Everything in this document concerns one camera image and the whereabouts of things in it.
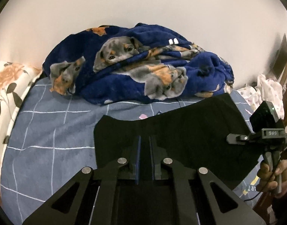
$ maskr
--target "blue blanket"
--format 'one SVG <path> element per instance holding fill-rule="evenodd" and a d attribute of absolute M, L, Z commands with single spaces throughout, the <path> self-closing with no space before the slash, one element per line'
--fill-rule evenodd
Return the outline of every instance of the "blue blanket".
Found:
<path fill-rule="evenodd" d="M 100 26 L 72 34 L 48 55 L 51 91 L 93 104 L 143 103 L 231 92 L 231 66 L 159 25 Z"/>

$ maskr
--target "triangular cutout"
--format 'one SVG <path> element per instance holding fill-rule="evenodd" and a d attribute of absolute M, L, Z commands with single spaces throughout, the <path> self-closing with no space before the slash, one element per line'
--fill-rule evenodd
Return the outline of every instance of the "triangular cutout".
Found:
<path fill-rule="evenodd" d="M 79 185 L 79 183 L 74 183 L 58 200 L 53 203 L 52 208 L 67 214 L 70 211 Z"/>
<path fill-rule="evenodd" d="M 238 204 L 227 195 L 216 183 L 211 182 L 210 187 L 217 201 L 221 213 L 226 213 L 238 207 Z"/>

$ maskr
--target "metal pin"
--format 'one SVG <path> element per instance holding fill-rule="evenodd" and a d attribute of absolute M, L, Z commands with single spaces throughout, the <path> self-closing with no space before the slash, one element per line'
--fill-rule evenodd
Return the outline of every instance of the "metal pin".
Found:
<path fill-rule="evenodd" d="M 172 163 L 173 163 L 173 160 L 170 159 L 170 158 L 165 158 L 165 159 L 163 159 L 163 162 L 164 162 L 165 164 L 172 164 Z"/>
<path fill-rule="evenodd" d="M 199 168 L 199 173 L 201 173 L 201 174 L 206 174 L 206 173 L 208 173 L 208 169 L 205 168 L 205 167 L 200 167 L 200 168 Z"/>
<path fill-rule="evenodd" d="M 82 172 L 83 172 L 84 174 L 90 173 L 90 171 L 91 171 L 91 168 L 88 167 L 88 166 L 82 168 Z"/>
<path fill-rule="evenodd" d="M 117 159 L 117 162 L 118 162 L 119 164 L 125 164 L 125 163 L 127 162 L 127 159 L 121 157 L 121 158 Z"/>

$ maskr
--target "folded black fabric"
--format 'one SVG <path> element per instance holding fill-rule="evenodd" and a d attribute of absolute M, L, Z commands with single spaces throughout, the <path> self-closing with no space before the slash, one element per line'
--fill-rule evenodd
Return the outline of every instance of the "folded black fabric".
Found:
<path fill-rule="evenodd" d="M 168 157 L 184 166 L 206 167 L 234 189 L 257 165 L 260 146 L 230 145 L 228 134 L 249 134 L 240 111 L 229 94 L 204 99 L 198 103 L 137 121 L 121 121 L 103 116 L 94 129 L 98 168 L 122 157 L 122 150 L 140 135 L 156 135 L 157 145 Z"/>

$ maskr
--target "sleeve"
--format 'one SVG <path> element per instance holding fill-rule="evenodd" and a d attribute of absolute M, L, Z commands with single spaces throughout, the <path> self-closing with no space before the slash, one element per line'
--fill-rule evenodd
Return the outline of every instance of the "sleeve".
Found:
<path fill-rule="evenodd" d="M 272 208 L 277 219 L 285 214 L 287 211 L 287 188 L 273 199 Z"/>

